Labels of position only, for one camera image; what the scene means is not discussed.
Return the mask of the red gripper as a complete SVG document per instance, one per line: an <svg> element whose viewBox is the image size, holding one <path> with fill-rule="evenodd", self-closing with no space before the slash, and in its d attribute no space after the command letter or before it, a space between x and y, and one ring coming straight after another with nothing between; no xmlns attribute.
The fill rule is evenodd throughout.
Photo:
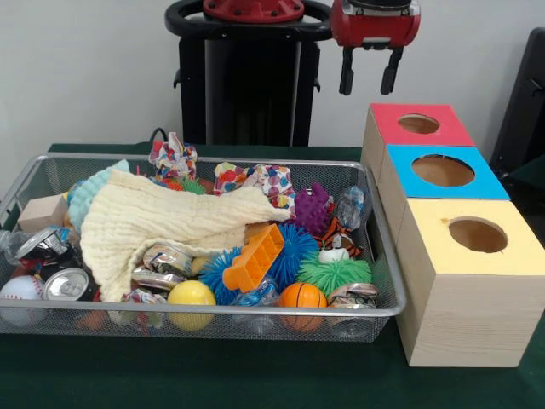
<svg viewBox="0 0 545 409"><path fill-rule="evenodd" d="M417 1L334 1L330 23L343 48L339 92L353 88L353 48L392 49L381 81L381 94L393 92L405 46L413 42L421 22Z"/></svg>

